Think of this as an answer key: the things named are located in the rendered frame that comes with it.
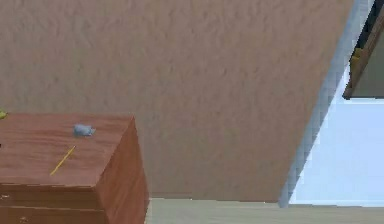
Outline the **brown wooden chest of drawers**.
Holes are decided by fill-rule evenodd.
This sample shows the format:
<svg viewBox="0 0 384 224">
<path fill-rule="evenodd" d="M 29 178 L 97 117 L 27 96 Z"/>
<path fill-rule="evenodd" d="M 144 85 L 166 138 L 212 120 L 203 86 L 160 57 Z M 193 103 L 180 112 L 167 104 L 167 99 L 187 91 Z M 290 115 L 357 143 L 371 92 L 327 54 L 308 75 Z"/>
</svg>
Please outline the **brown wooden chest of drawers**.
<svg viewBox="0 0 384 224">
<path fill-rule="evenodd" d="M 76 124 L 95 133 L 75 136 Z M 0 120 L 0 224 L 144 224 L 148 203 L 133 116 L 13 113 Z"/>
</svg>

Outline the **small grey animal figure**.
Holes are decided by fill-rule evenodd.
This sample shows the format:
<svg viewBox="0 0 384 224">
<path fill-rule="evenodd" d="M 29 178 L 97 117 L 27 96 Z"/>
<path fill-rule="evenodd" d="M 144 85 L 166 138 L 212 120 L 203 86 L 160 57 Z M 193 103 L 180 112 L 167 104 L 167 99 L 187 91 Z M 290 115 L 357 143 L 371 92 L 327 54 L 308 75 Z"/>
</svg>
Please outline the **small grey animal figure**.
<svg viewBox="0 0 384 224">
<path fill-rule="evenodd" d="M 92 136 L 94 133 L 95 129 L 89 125 L 76 124 L 73 127 L 73 134 L 75 136 Z"/>
</svg>

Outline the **yellow pencil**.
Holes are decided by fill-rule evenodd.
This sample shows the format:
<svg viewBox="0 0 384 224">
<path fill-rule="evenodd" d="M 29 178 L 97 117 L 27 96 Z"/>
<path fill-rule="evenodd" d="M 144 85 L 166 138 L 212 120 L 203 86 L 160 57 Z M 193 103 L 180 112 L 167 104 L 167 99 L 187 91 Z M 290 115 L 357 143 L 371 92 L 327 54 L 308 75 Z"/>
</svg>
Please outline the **yellow pencil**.
<svg viewBox="0 0 384 224">
<path fill-rule="evenodd" d="M 69 156 L 73 153 L 73 151 L 76 149 L 76 146 L 72 146 L 66 154 L 63 156 L 63 158 L 56 164 L 54 169 L 50 172 L 50 176 L 54 175 L 58 169 L 63 165 L 63 163 L 69 158 Z"/>
</svg>

